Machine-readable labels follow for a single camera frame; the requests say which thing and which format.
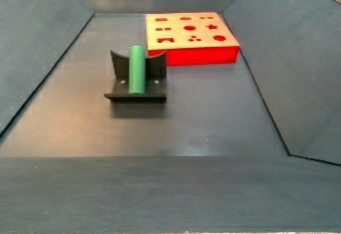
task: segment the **gray floor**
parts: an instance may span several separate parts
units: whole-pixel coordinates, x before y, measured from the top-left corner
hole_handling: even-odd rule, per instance
[[[340,232],[341,168],[286,156],[241,56],[170,68],[165,107],[103,97],[145,41],[98,16],[2,137],[0,232]]]
[[[146,44],[143,15],[98,16],[2,139],[0,156],[285,154],[242,57],[169,68],[169,102],[115,106],[110,51]]]

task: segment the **red shape sorter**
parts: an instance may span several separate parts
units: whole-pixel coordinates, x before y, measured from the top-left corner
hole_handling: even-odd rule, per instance
[[[217,13],[147,15],[150,56],[169,50],[169,65],[236,63],[240,44]]]

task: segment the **black stand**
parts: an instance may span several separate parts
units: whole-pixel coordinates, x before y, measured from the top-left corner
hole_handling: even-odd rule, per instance
[[[167,51],[153,58],[146,58],[146,93],[129,94],[130,58],[113,54],[115,70],[114,88],[105,97],[118,103],[165,103],[167,101]]]

